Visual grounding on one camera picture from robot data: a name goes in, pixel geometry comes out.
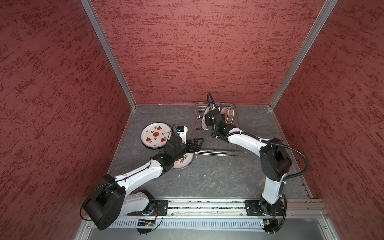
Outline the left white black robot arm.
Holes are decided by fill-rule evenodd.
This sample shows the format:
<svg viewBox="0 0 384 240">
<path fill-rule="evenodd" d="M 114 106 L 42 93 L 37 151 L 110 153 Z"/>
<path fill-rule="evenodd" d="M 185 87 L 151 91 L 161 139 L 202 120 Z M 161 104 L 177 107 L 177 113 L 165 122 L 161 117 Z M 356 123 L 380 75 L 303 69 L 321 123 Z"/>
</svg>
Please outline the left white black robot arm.
<svg viewBox="0 0 384 240">
<path fill-rule="evenodd" d="M 100 231 L 112 225 L 120 215 L 133 212 L 151 214 L 155 208 L 153 195 L 145 190 L 134 195 L 132 192 L 167 173 L 185 154 L 199 152 L 203 142 L 203 138 L 183 142 L 181 137 L 172 136 L 164 149 L 150 157 L 143 166 L 120 176 L 103 176 L 84 200 L 82 210 Z"/>
</svg>

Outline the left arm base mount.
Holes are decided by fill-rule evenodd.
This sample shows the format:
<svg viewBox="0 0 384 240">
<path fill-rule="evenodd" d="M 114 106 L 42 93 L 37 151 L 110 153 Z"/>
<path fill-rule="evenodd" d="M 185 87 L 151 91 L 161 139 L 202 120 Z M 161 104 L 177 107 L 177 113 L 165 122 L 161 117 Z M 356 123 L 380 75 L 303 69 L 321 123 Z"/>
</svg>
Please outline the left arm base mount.
<svg viewBox="0 0 384 240">
<path fill-rule="evenodd" d="M 168 200 L 150 201 L 143 211 L 132 212 L 132 213 L 129 213 L 128 216 L 145 216 L 145 217 L 154 216 L 155 217 L 156 214 L 158 213 L 160 214 L 162 213 L 164 216 L 166 216 L 168 211 L 168 205 L 169 205 Z"/>
</svg>

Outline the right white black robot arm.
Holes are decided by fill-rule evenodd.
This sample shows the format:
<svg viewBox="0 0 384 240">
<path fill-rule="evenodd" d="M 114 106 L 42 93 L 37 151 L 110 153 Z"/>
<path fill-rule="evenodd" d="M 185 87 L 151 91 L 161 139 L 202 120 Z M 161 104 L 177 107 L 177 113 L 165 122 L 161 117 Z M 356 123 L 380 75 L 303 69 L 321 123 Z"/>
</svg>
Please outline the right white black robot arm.
<svg viewBox="0 0 384 240">
<path fill-rule="evenodd" d="M 281 146 L 280 139 L 262 139 L 234 125 L 226 124 L 221 111 L 210 107 L 205 113 L 205 124 L 212 127 L 215 138 L 245 148 L 260 158 L 261 169 L 266 180 L 260 198 L 259 211 L 265 216 L 274 214 L 278 210 L 282 197 L 284 178 L 292 165 L 287 151 Z"/>
</svg>

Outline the brown patterned plate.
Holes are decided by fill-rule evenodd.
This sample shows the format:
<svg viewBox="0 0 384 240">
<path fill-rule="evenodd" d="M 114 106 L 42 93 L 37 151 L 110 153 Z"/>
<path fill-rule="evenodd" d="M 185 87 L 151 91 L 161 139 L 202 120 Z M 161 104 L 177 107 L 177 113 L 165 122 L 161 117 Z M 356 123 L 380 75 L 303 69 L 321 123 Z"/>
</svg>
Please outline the brown patterned plate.
<svg viewBox="0 0 384 240">
<path fill-rule="evenodd" d="M 207 123 L 206 123 L 206 116 L 207 116 L 207 113 L 209 112 L 209 107 L 206 107 L 204 113 L 203 113 L 203 117 L 202 117 L 202 123 L 201 123 L 201 128 L 203 130 L 206 130 L 207 129 Z"/>
</svg>

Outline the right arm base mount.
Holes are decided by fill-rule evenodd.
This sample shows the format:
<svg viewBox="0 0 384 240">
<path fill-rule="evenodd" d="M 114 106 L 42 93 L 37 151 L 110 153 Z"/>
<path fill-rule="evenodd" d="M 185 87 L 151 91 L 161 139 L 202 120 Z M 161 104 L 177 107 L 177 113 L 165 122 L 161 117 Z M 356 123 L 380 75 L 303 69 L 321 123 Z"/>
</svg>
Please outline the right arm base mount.
<svg viewBox="0 0 384 240">
<path fill-rule="evenodd" d="M 245 200 L 247 216 L 283 216 L 285 205 L 283 201 L 278 201 L 271 205 L 265 200 Z"/>
</svg>

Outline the white watermelon pattern plate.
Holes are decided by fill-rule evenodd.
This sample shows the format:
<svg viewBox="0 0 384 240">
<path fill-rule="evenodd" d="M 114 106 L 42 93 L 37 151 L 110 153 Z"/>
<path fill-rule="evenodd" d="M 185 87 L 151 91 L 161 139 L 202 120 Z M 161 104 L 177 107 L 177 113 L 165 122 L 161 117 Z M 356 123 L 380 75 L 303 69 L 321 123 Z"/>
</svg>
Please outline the white watermelon pattern plate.
<svg viewBox="0 0 384 240">
<path fill-rule="evenodd" d="M 171 127 L 166 123 L 153 123 L 146 126 L 141 133 L 142 144 L 149 149 L 165 147 L 166 142 L 173 136 Z"/>
</svg>

